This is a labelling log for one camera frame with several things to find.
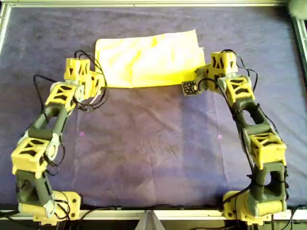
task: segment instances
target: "yellow cloth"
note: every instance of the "yellow cloth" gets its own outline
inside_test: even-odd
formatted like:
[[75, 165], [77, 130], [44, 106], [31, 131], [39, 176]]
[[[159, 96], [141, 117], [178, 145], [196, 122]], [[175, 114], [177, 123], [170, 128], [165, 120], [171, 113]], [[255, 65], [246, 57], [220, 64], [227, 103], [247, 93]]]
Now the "yellow cloth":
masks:
[[205, 65], [196, 31], [151, 37], [99, 39], [95, 58], [109, 87], [134, 88], [181, 84]]

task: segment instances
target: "black cable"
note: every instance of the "black cable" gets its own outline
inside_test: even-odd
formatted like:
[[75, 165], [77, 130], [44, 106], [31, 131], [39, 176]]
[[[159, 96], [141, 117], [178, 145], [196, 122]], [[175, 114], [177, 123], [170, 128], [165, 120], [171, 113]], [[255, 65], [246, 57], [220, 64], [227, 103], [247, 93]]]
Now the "black cable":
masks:
[[239, 56], [239, 55], [238, 55], [235, 51], [233, 51], [232, 49], [224, 49], [224, 50], [222, 50], [222, 53], [223, 53], [223, 52], [232, 52], [232, 53], [234, 53], [234, 55], [235, 55], [238, 59], [240, 59], [240, 61], [241, 61], [241, 63], [242, 63], [242, 66], [239, 66], [238, 64], [236, 64], [236, 66], [238, 66], [238, 68], [245, 69], [245, 70], [247, 71], [249, 77], [250, 77], [250, 71], [251, 71], [251, 72], [254, 72], [254, 73], [256, 74], [256, 79], [255, 79], [255, 83], [254, 83], [254, 87], [253, 87], [253, 92], [254, 92], [255, 89], [256, 89], [256, 86], [257, 86], [257, 82], [258, 82], [258, 73], [257, 73], [256, 71], [254, 71], [253, 69], [248, 69], [248, 68], [246, 68], [246, 66], [244, 65], [244, 62], [243, 62], [242, 57]]
[[65, 155], [66, 155], [66, 149], [65, 149], [64, 143], [62, 141], [62, 137], [59, 137], [59, 142], [60, 142], [60, 145], [62, 146], [62, 149], [63, 149], [63, 155], [62, 155], [60, 162], [58, 163], [58, 166], [60, 166], [60, 164], [62, 164], [62, 162], [65, 158]]
[[18, 210], [13, 210], [13, 211], [10, 211], [10, 212], [1, 212], [0, 211], [0, 218], [10, 217], [10, 216], [18, 214], [18, 213], [20, 213], [20, 211], [18, 211]]
[[243, 138], [243, 130], [241, 130], [241, 134], [240, 134], [240, 138], [241, 138], [241, 143], [243, 145], [243, 152], [245, 153], [247, 159], [248, 159], [248, 164], [250, 166], [250, 170], [253, 172], [254, 171], [254, 167], [253, 167], [253, 164], [252, 164], [252, 160], [250, 158], [250, 155], [247, 151], [247, 147], [246, 147], [246, 144], [245, 144], [245, 141], [244, 141], [244, 138]]
[[219, 90], [222, 93], [222, 96], [224, 97], [224, 99], [225, 99], [225, 101], [226, 101], [226, 103], [228, 105], [228, 108], [229, 108], [231, 114], [233, 115], [234, 113], [233, 113], [233, 111], [232, 111], [232, 109], [230, 107], [230, 104], [228, 103], [227, 96], [226, 96], [224, 90], [222, 89], [222, 87], [219, 85], [219, 83], [216, 80], [213, 80], [211, 78], [202, 78], [202, 79], [200, 79], [200, 81], [197, 84], [197, 88], [198, 88], [199, 91], [201, 90], [200, 85], [201, 85], [202, 81], [211, 81], [211, 82], [213, 82], [219, 88]]
[[35, 230], [37, 230], [39, 228], [39, 226], [36, 227], [36, 226], [33, 226], [33, 225], [25, 224], [25, 223], [22, 223], [21, 221], [15, 220], [15, 219], [13, 219], [11, 217], [6, 217], [6, 219], [8, 219], [11, 222], [16, 223], [16, 224], [18, 224], [20, 226], [23, 226], [23, 227], [27, 227], [27, 228], [31, 228], [31, 229], [35, 229]]
[[0, 211], [0, 218], [6, 218], [6, 219], [8, 219], [8, 220], [10, 220], [10, 221], [12, 221], [12, 222], [14, 222], [16, 224], [19, 224], [19, 225], [23, 226], [23, 227], [33, 228], [33, 229], [37, 229], [38, 228], [38, 227], [35, 227], [33, 225], [28, 225], [28, 224], [22, 223], [20, 221], [17, 221], [15, 219], [11, 218], [11, 216], [13, 216], [15, 214], [18, 214], [18, 213], [20, 213], [20, 211], [18, 211], [18, 210], [13, 210], [13, 211], [10, 211], [10, 212], [1, 212]]
[[78, 103], [78, 108], [79, 108], [80, 110], [83, 110], [84, 112], [89, 113], [89, 112], [91, 112], [91, 111], [93, 111], [93, 110], [95, 110], [95, 109], [100, 108], [102, 105], [104, 105], [104, 104], [106, 103], [107, 98], [108, 98], [108, 93], [107, 93], [108, 86], [107, 86], [106, 77], [105, 77], [105, 75], [104, 75], [104, 72], [103, 72], [103, 70], [102, 70], [102, 67], [101, 67], [99, 61], [98, 61], [96, 58], [94, 58], [92, 55], [86, 53], [86, 52], [83, 51], [83, 50], [77, 50], [77, 51], [75, 52], [75, 54], [74, 54], [74, 55], [75, 55], [75, 58], [77, 58], [77, 54], [78, 54], [79, 52], [81, 52], [81, 54], [80, 54], [79, 57], [78, 57], [79, 59], [80, 59], [82, 56], [86, 56], [86, 57], [87, 57], [88, 59], [90, 59], [90, 61], [101, 71], [101, 74], [103, 75], [104, 83], [105, 83], [104, 90], [103, 90], [102, 95], [101, 95], [101, 97], [100, 97], [100, 99], [99, 99], [99, 101], [98, 101], [97, 103], [94, 103], [94, 104]]
[[37, 95], [38, 95], [38, 98], [39, 98], [39, 102], [40, 102], [40, 106], [41, 106], [40, 112], [44, 114], [46, 121], [49, 122], [48, 116], [47, 116], [47, 114], [45, 113], [44, 102], [43, 102], [42, 96], [41, 96], [41, 94], [40, 94], [40, 91], [39, 91], [39, 89], [38, 89], [38, 85], [37, 85], [37, 82], [36, 82], [36, 79], [37, 79], [37, 78], [42, 78], [42, 79], [45, 79], [45, 80], [50, 81], [50, 82], [53, 82], [53, 83], [55, 83], [55, 82], [57, 82], [57, 81], [56, 81], [56, 80], [53, 80], [53, 79], [51, 79], [51, 78], [44, 77], [44, 76], [42, 76], [42, 75], [38, 75], [38, 74], [35, 74], [35, 75], [33, 76], [34, 87], [35, 87], [35, 89], [36, 89], [36, 92], [37, 92]]
[[294, 214], [295, 212], [299, 209], [299, 207], [296, 207], [294, 210], [291, 210], [291, 217], [288, 221], [288, 223], [286, 224], [286, 226], [284, 226], [281, 230], [285, 230], [290, 224], [293, 225], [293, 217], [294, 217]]
[[[202, 81], [212, 81], [213, 83], [215, 83], [215, 84], [218, 86], [219, 90], [221, 91], [221, 93], [222, 93], [222, 95], [223, 95], [223, 97], [224, 97], [224, 99], [225, 99], [225, 101], [226, 101], [226, 103], [227, 103], [227, 105], [228, 105], [228, 108], [229, 108], [229, 110], [230, 110], [230, 113], [232, 114], [233, 118], [235, 119], [235, 114], [234, 114], [232, 108], [230, 107], [230, 104], [228, 103], [227, 96], [226, 96], [224, 90], [223, 90], [223, 89], [221, 88], [221, 86], [218, 84], [218, 82], [217, 82], [216, 80], [211, 79], [211, 78], [202, 78], [202, 79], [198, 82], [198, 85], [197, 85], [198, 90], [201, 90], [201, 89], [200, 89], [200, 84], [201, 84]], [[246, 147], [245, 142], [244, 142], [244, 139], [243, 139], [243, 130], [241, 131], [241, 135], [240, 135], [240, 136], [241, 136], [241, 142], [242, 142], [242, 144], [243, 144], [243, 151], [244, 151], [244, 153], [245, 153], [245, 155], [246, 155], [246, 157], [247, 157], [247, 159], [248, 159], [248, 163], [249, 163], [250, 169], [251, 169], [251, 171], [253, 172], [253, 164], [252, 164], [251, 158], [250, 158], [250, 156], [249, 156], [249, 154], [248, 154], [248, 152], [247, 152], [247, 147]]]
[[279, 132], [278, 132], [278, 129], [277, 129], [275, 123], [264, 113], [264, 111], [262, 110], [262, 108], [260, 107], [259, 104], [257, 104], [257, 106], [258, 106], [258, 108], [261, 110], [261, 112], [263, 113], [263, 115], [272, 123], [272, 125], [273, 125], [273, 127], [274, 127], [276, 133], [279, 135]]
[[71, 212], [71, 207], [70, 207], [70, 205], [69, 205], [69, 202], [68, 202], [68, 197], [66, 196], [66, 194], [65, 193], [63, 193], [62, 191], [59, 191], [60, 193], [62, 193], [64, 196], [65, 196], [65, 198], [66, 198], [66, 204], [67, 204], [67, 207], [68, 207], [68, 211], [67, 211], [67, 219], [68, 220], [70, 220], [70, 217], [69, 217], [69, 215], [70, 215], [70, 212]]
[[77, 228], [76, 230], [79, 230], [81, 224], [82, 224], [82, 221], [84, 220], [84, 218], [89, 215], [90, 213], [94, 212], [94, 211], [99, 211], [99, 210], [106, 210], [106, 209], [110, 209], [110, 207], [99, 207], [99, 208], [96, 208], [96, 209], [92, 209], [92, 210], [89, 210], [87, 211], [79, 220], [79, 223], [77, 225]]
[[[230, 110], [230, 112], [231, 112], [233, 118], [235, 119], [235, 114], [234, 114], [232, 108], [230, 107], [230, 104], [228, 103], [227, 96], [226, 96], [224, 90], [222, 89], [222, 87], [218, 84], [218, 82], [217, 82], [216, 80], [211, 79], [211, 78], [202, 78], [202, 79], [198, 82], [198, 85], [197, 85], [198, 90], [200, 90], [200, 84], [201, 84], [202, 81], [211, 81], [211, 82], [215, 83], [215, 84], [218, 86], [219, 90], [220, 90], [221, 93], [222, 93], [222, 96], [224, 97], [224, 99], [225, 99], [226, 102], [227, 102], [228, 108], [229, 108], [229, 110]], [[250, 157], [249, 157], [249, 154], [247, 153], [246, 145], [245, 145], [245, 142], [244, 142], [244, 140], [243, 140], [243, 131], [242, 131], [242, 133], [241, 133], [241, 141], [242, 141], [242, 144], [243, 144], [243, 151], [244, 151], [244, 153], [245, 153], [245, 155], [246, 155], [246, 157], [247, 157], [247, 159], [248, 159], [248, 163], [249, 163], [249, 165], [250, 165], [251, 171], [253, 172], [253, 166], [252, 166], [252, 163], [251, 163], [251, 159], [250, 159]], [[223, 201], [222, 204], [225, 204], [225, 203], [227, 203], [227, 202], [230, 202], [231, 199], [236, 198], [236, 197], [239, 196], [240, 194], [246, 192], [249, 188], [250, 188], [250, 185], [249, 185], [248, 187], [246, 187], [245, 189], [241, 190], [240, 192], [238, 192], [238, 193], [236, 193], [236, 194], [234, 194], [234, 195], [228, 197], [226, 200]]]
[[225, 200], [222, 202], [222, 204], [225, 204], [225, 203], [230, 202], [233, 198], [236, 198], [237, 196], [239, 196], [239, 195], [245, 193], [249, 188], [250, 188], [250, 185], [247, 186], [246, 188], [242, 189], [240, 192], [238, 192], [238, 193], [236, 193], [236, 194], [233, 194], [233, 195], [231, 195], [230, 197], [228, 197], [227, 199], [225, 199]]

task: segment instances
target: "wire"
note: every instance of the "wire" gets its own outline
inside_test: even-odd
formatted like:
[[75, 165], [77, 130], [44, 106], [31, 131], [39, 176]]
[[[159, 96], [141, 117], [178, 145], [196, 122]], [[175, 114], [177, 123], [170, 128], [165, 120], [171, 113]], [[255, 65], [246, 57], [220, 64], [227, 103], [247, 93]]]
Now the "wire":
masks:
[[40, 102], [40, 106], [41, 106], [40, 112], [44, 114], [46, 121], [49, 122], [48, 116], [47, 116], [47, 114], [45, 113], [44, 102], [43, 102], [42, 96], [41, 96], [40, 91], [39, 91], [38, 86], [37, 86], [37, 82], [36, 82], [36, 79], [37, 79], [37, 78], [42, 78], [42, 79], [45, 79], [45, 80], [50, 81], [50, 82], [53, 82], [53, 83], [55, 83], [55, 82], [57, 82], [57, 81], [56, 81], [56, 80], [53, 80], [53, 79], [51, 79], [51, 78], [44, 77], [44, 76], [42, 76], [42, 75], [38, 75], [38, 74], [35, 74], [35, 75], [33, 76], [34, 87], [35, 87], [35, 90], [36, 90], [36, 92], [37, 92], [37, 95], [38, 95], [38, 98], [39, 98], [39, 102]]
[[23, 227], [33, 228], [33, 229], [37, 229], [38, 228], [38, 227], [35, 227], [33, 225], [28, 225], [28, 224], [22, 223], [20, 221], [17, 221], [15, 219], [11, 218], [11, 216], [13, 216], [15, 214], [18, 214], [18, 213], [20, 213], [18, 210], [13, 210], [13, 211], [10, 211], [10, 212], [1, 212], [0, 211], [0, 218], [6, 218], [6, 219], [8, 219], [8, 220], [18, 224], [18, 225], [23, 226]]
[[233, 111], [232, 111], [232, 109], [231, 109], [231, 107], [230, 107], [230, 104], [228, 103], [227, 96], [226, 96], [224, 90], [222, 89], [222, 87], [219, 85], [219, 83], [218, 83], [216, 80], [213, 80], [213, 79], [211, 79], [211, 78], [202, 78], [202, 79], [200, 79], [200, 81], [199, 81], [198, 84], [197, 84], [197, 88], [198, 88], [199, 91], [201, 90], [200, 85], [201, 85], [201, 82], [202, 82], [202, 81], [212, 81], [213, 83], [215, 83], [215, 85], [217, 85], [217, 87], [218, 87], [219, 90], [221, 91], [222, 96], [224, 97], [224, 99], [225, 99], [225, 101], [226, 101], [226, 103], [227, 103], [227, 105], [228, 105], [228, 108], [229, 108], [231, 114], [233, 115], [234, 113], [233, 113]]
[[1, 212], [0, 211], [0, 218], [10, 217], [10, 216], [18, 214], [18, 213], [20, 213], [20, 211], [18, 211], [18, 210], [13, 210], [13, 211], [10, 211], [10, 212]]
[[100, 70], [101, 74], [103, 75], [104, 83], [105, 83], [104, 90], [103, 90], [102, 95], [101, 95], [101, 97], [100, 97], [100, 99], [99, 99], [99, 101], [97, 103], [93, 103], [96, 100], [96, 96], [95, 96], [95, 98], [90, 103], [77, 103], [78, 104], [78, 108], [80, 110], [82, 110], [84, 112], [87, 112], [87, 113], [90, 113], [93, 110], [100, 108], [102, 105], [104, 105], [106, 103], [107, 98], [108, 98], [108, 93], [107, 93], [108, 86], [107, 86], [106, 77], [104, 75], [104, 72], [102, 70], [102, 67], [101, 67], [99, 61], [96, 58], [94, 58], [92, 55], [86, 53], [83, 50], [77, 50], [74, 53], [75, 58], [77, 58], [77, 54], [79, 52], [81, 54], [78, 56], [78, 58], [80, 59], [82, 56], [86, 56], [88, 59], [90, 59], [90, 61]]
[[293, 225], [293, 217], [294, 217], [294, 214], [295, 212], [299, 209], [300, 207], [296, 207], [294, 210], [292, 210], [292, 214], [291, 214], [291, 217], [288, 221], [288, 223], [286, 224], [286, 226], [284, 226], [281, 230], [285, 230], [290, 224], [291, 224], [291, 229], [292, 229], [292, 225]]
[[247, 186], [246, 188], [242, 189], [240, 192], [238, 192], [238, 193], [236, 193], [236, 194], [233, 194], [233, 195], [231, 195], [230, 197], [228, 197], [226, 200], [224, 200], [224, 201], [222, 202], [222, 204], [225, 204], [225, 203], [230, 202], [233, 198], [236, 198], [237, 196], [239, 196], [239, 195], [245, 193], [249, 188], [250, 188], [250, 185]]
[[244, 65], [244, 62], [243, 62], [242, 57], [239, 56], [239, 55], [238, 55], [235, 51], [233, 51], [232, 49], [224, 49], [224, 50], [222, 50], [222, 53], [223, 53], [223, 52], [232, 52], [232, 53], [234, 53], [234, 55], [235, 55], [238, 59], [240, 59], [241, 64], [242, 64], [242, 66], [239, 66], [238, 64], [237, 64], [236, 66], [238, 66], [238, 68], [245, 69], [245, 70], [247, 71], [249, 77], [250, 77], [250, 71], [251, 71], [251, 72], [254, 72], [254, 73], [256, 74], [256, 79], [255, 79], [255, 83], [254, 83], [254, 87], [253, 87], [253, 92], [254, 92], [255, 89], [256, 89], [256, 86], [257, 86], [257, 82], [258, 82], [258, 73], [257, 73], [256, 71], [254, 71], [253, 69], [248, 69], [248, 68], [246, 68], [246, 66]]
[[248, 164], [250, 166], [250, 170], [253, 172], [254, 171], [254, 167], [253, 167], [250, 155], [248, 154], [247, 147], [246, 147], [246, 144], [245, 144], [245, 141], [244, 141], [244, 138], [243, 138], [243, 130], [241, 130], [240, 138], [241, 138], [241, 143], [243, 145], [242, 146], [243, 147], [243, 152], [245, 153], [245, 155], [246, 155], [246, 157], [248, 159]]
[[94, 212], [94, 211], [99, 211], [99, 210], [106, 210], [106, 209], [110, 209], [110, 207], [99, 207], [99, 208], [96, 208], [96, 209], [92, 209], [92, 210], [89, 210], [87, 211], [79, 220], [79, 223], [77, 225], [77, 228], [76, 230], [79, 230], [81, 224], [82, 224], [82, 221], [84, 220], [84, 218], [89, 215], [90, 213]]
[[25, 224], [25, 223], [22, 223], [21, 221], [15, 220], [15, 219], [13, 219], [11, 217], [6, 217], [6, 219], [8, 219], [11, 222], [16, 223], [16, 224], [18, 224], [20, 226], [23, 226], [23, 227], [27, 227], [27, 228], [31, 228], [31, 229], [36, 229], [36, 230], [39, 228], [39, 226], [36, 227], [36, 226], [33, 226], [33, 225]]
[[276, 127], [276, 125], [274, 124], [274, 122], [264, 113], [264, 111], [262, 110], [262, 108], [260, 107], [260, 104], [257, 104], [258, 108], [261, 110], [261, 112], [263, 113], [263, 115], [272, 123], [276, 133], [279, 135], [279, 132], [278, 132], [278, 129]]

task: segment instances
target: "yellow 3d-printed bracket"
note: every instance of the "yellow 3d-printed bracket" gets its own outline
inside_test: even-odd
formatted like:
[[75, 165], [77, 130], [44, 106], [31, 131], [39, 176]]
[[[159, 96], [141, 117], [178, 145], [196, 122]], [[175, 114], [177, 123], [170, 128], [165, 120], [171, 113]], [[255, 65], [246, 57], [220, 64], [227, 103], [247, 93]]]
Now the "yellow 3d-printed bracket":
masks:
[[263, 169], [264, 163], [281, 161], [286, 165], [286, 145], [273, 133], [261, 133], [249, 136], [252, 143], [252, 158], [259, 169]]
[[35, 173], [36, 179], [40, 178], [47, 167], [43, 155], [48, 144], [48, 140], [24, 138], [11, 154], [12, 173], [15, 175], [17, 170], [30, 171]]
[[245, 77], [236, 77], [226, 80], [227, 91], [226, 95], [230, 105], [236, 102], [236, 99], [252, 98], [255, 99], [251, 89], [251, 84], [248, 83]]

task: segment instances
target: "folded cloth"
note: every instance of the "folded cloth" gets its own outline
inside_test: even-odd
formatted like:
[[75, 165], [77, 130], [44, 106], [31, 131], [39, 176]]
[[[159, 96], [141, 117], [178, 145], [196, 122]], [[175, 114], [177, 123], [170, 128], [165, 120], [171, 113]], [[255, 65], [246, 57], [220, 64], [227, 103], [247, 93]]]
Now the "folded cloth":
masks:
[[205, 65], [196, 31], [150, 37], [99, 39], [95, 58], [109, 87], [134, 88], [181, 84]]

